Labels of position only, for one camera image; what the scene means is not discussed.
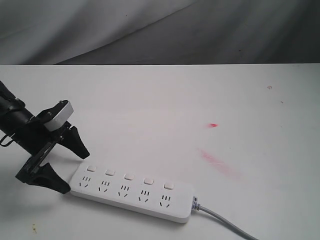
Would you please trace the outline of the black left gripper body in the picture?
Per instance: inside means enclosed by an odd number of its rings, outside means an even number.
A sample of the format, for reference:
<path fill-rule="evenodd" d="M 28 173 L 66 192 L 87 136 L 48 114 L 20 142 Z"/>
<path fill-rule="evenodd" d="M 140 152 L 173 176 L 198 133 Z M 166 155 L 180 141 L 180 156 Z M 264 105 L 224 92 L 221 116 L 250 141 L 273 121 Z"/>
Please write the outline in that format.
<path fill-rule="evenodd" d="M 50 132 L 38 118 L 34 118 L 18 130 L 17 142 L 30 154 L 30 157 L 16 174 L 16 178 L 31 185 L 32 176 L 40 166 L 46 164 L 44 163 L 46 157 L 57 144 L 61 144 L 63 133 L 71 127 L 73 126 L 67 121 L 62 127 Z"/>

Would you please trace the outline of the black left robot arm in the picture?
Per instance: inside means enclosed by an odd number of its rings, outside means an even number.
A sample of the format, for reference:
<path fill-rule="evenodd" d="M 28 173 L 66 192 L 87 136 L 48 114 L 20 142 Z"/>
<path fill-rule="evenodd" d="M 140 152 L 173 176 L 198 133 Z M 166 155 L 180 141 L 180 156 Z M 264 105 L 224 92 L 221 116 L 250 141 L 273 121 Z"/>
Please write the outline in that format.
<path fill-rule="evenodd" d="M 0 85 L 0 129 L 30 154 L 15 176 L 19 181 L 61 194 L 71 190 L 49 163 L 42 162 L 56 145 L 67 148 L 83 160 L 90 155 L 78 129 L 68 121 L 73 112 L 70 101 L 61 100 L 33 115 L 22 100 L 3 83 Z"/>

